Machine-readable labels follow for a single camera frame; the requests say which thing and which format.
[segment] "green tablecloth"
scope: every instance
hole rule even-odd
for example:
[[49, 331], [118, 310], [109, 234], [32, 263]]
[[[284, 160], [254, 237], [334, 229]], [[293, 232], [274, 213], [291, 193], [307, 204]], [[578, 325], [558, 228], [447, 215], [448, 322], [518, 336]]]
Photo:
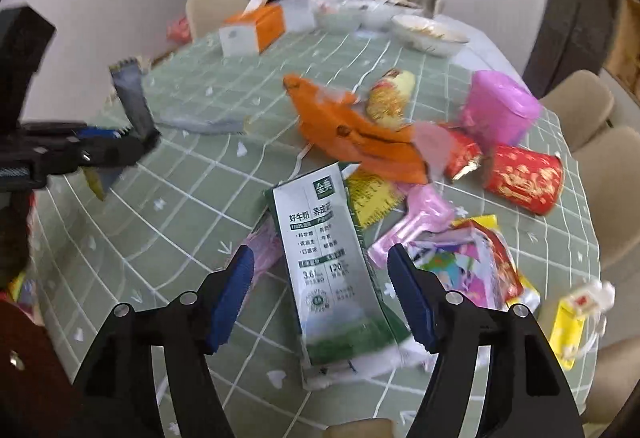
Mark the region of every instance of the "green tablecloth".
[[[260, 57], [224, 60], [218, 40], [210, 37], [147, 75], [145, 90], [155, 114], [251, 116], [250, 134], [207, 137], [165, 130], [161, 146], [126, 171], [105, 203], [95, 199], [81, 174], [54, 178], [48, 191], [38, 192], [34, 263], [47, 327], [68, 374], [75, 375], [114, 304], [126, 301], [136, 310], [148, 309], [197, 289], [258, 221], [265, 189], [331, 163], [321, 151], [308, 150], [297, 132], [296, 114], [282, 87], [284, 74], [303, 73], [364, 95], [391, 67], [417, 75], [406, 111], [410, 119], [456, 117], [470, 72], [382, 38], [287, 34]], [[96, 121], [126, 124], [119, 104]], [[554, 296], [599, 276], [598, 245], [577, 164], [556, 116], [545, 111], [523, 146], [558, 153], [566, 167], [559, 205], [547, 217], [485, 194], [473, 175], [437, 186], [460, 216], [497, 214], [518, 268], [543, 297]], [[393, 211], [370, 227], [367, 244], [401, 216], [402, 211]], [[386, 272], [377, 274], [388, 303], [402, 313]], [[237, 436], [308, 438], [327, 425], [373, 415], [395, 420], [404, 434], [429, 374], [397, 370], [368, 382], [303, 391], [285, 278], [280, 263], [260, 279], [230, 342], [207, 358]], [[162, 422], [174, 436], [178, 428], [161, 350], [154, 349], [153, 357]], [[588, 394], [595, 360], [592, 351], [566, 373], [578, 405]], [[476, 373], [461, 436], [475, 434], [486, 375], [486, 368]]]

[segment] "beige chair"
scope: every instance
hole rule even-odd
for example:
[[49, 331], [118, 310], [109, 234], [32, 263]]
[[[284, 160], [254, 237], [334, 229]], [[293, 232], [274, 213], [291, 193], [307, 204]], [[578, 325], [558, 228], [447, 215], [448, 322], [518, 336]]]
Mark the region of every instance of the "beige chair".
[[561, 82], [540, 102], [558, 115], [562, 134], [573, 153], [609, 118], [614, 98], [596, 74], [582, 70]]
[[226, 18], [244, 11], [248, 4], [249, 0], [187, 0], [191, 37], [200, 39], [216, 31]]
[[640, 337], [626, 339], [600, 350], [582, 421], [590, 424], [613, 421], [612, 427], [626, 427], [623, 425], [628, 417], [625, 413], [638, 412], [640, 389], [636, 387], [639, 379]]
[[630, 127], [610, 129], [574, 157], [604, 269], [640, 243], [640, 134]]

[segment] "red packaging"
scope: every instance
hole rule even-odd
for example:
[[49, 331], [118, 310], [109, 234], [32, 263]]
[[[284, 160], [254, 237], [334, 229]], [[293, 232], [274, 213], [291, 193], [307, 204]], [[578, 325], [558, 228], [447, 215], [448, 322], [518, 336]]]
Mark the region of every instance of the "red packaging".
[[482, 152], [479, 145], [468, 137], [462, 129], [448, 123], [438, 124], [444, 127], [454, 140], [454, 148], [449, 157], [445, 173], [452, 181], [460, 179], [465, 174], [478, 169]]
[[185, 15], [176, 19], [169, 24], [166, 29], [166, 39], [172, 40], [176, 44], [191, 44], [191, 29], [189, 27], [189, 20]]
[[485, 190], [535, 214], [548, 214], [562, 191], [564, 169], [557, 156], [497, 145], [486, 167]]
[[491, 242], [495, 266], [498, 270], [498, 280], [500, 280], [500, 294], [502, 295], [502, 300], [507, 302], [522, 295], [524, 288], [518, 278], [513, 261], [511, 260], [511, 254], [509, 253], [509, 250], [507, 250], [507, 247], [503, 243], [501, 237], [493, 230], [489, 230], [471, 219], [461, 223], [456, 228], [466, 227], [477, 228], [484, 233]]

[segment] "blue gripper pad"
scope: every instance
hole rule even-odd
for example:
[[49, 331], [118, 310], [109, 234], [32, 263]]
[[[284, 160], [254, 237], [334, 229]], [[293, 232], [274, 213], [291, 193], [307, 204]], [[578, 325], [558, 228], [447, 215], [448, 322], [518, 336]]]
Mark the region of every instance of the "blue gripper pad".
[[244, 297], [251, 286], [254, 278], [253, 251], [247, 246], [241, 246], [229, 267], [234, 269], [211, 310], [211, 329], [207, 336], [207, 343], [214, 353], [228, 341]]
[[389, 250], [386, 270], [414, 339], [427, 350], [433, 349], [437, 342], [433, 311], [415, 280], [414, 263], [401, 244], [396, 244]]

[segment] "table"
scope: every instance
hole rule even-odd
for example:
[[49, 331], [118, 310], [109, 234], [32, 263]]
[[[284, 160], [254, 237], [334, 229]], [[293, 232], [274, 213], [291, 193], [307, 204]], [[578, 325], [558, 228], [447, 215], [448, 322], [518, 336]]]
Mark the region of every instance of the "table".
[[[291, 8], [286, 12], [289, 24]], [[145, 91], [155, 113], [207, 119], [230, 113], [252, 116], [250, 134], [206, 137], [163, 130], [160, 147], [126, 171], [105, 203], [94, 198], [81, 174], [53, 178], [48, 191], [37, 193], [35, 273], [44, 318], [67, 373], [75, 375], [114, 304], [126, 301], [148, 309], [197, 289], [209, 272], [224, 266], [258, 221], [264, 190], [332, 162], [307, 147], [296, 131], [296, 114], [282, 87], [284, 74], [303, 73], [363, 96], [388, 68], [408, 69], [417, 75], [417, 90], [407, 116], [454, 119], [468, 91], [470, 69], [498, 67], [515, 74], [484, 34], [456, 24], [469, 32], [472, 42], [452, 62], [386, 37], [302, 31], [287, 33], [259, 58], [228, 60], [222, 58], [216, 37], [209, 36], [147, 75]], [[126, 123], [119, 104], [106, 107], [95, 121]], [[485, 194], [478, 176], [437, 187], [457, 206], [457, 215], [497, 214], [516, 265], [543, 297], [552, 297], [599, 277], [598, 245], [558, 118], [545, 111], [523, 146], [558, 153], [567, 169], [559, 205], [547, 217], [534, 217]], [[367, 245], [401, 216], [402, 210], [393, 211], [370, 227]], [[403, 316], [386, 272], [376, 274], [385, 300]], [[258, 281], [230, 342], [207, 357], [239, 438], [309, 438], [320, 436], [327, 425], [371, 416], [395, 420], [401, 435], [408, 430], [429, 374], [397, 370], [367, 382], [306, 392], [297, 348], [281, 262]], [[162, 422], [167, 436], [177, 436], [161, 350], [153, 349], [153, 360]], [[592, 351], [566, 374], [580, 406], [595, 360]], [[475, 435], [486, 375], [486, 368], [476, 373], [461, 436]]]

